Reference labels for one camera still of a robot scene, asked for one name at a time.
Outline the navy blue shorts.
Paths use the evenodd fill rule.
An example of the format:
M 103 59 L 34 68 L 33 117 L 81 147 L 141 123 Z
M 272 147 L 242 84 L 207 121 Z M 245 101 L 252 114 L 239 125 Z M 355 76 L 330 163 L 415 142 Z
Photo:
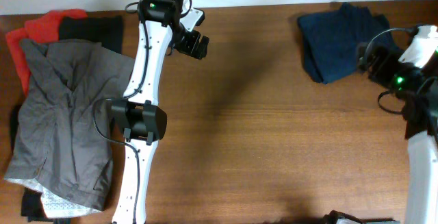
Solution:
M 367 7 L 343 3 L 340 9 L 297 18 L 303 68 L 316 83 L 329 84 L 356 71 L 357 47 L 389 29 L 389 21 Z

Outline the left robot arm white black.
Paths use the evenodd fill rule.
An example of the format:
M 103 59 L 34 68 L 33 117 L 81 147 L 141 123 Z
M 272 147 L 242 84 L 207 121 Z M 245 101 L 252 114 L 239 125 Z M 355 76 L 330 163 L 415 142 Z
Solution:
M 164 59 L 178 51 L 201 60 L 207 55 L 209 38 L 195 29 L 205 13 L 194 8 L 192 0 L 139 0 L 125 10 L 139 19 L 133 71 L 121 97 L 99 99 L 93 107 L 109 103 L 124 138 L 125 163 L 112 222 L 143 224 L 151 164 L 167 127 L 167 114 L 159 107 Z

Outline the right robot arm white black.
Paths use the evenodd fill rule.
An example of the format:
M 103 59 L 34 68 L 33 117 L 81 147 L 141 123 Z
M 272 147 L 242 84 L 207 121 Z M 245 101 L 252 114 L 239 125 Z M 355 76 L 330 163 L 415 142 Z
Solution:
M 437 52 L 405 52 L 361 43 L 357 68 L 385 88 L 379 99 L 392 95 L 403 101 L 397 113 L 406 122 L 409 189 L 405 223 L 437 222 Z

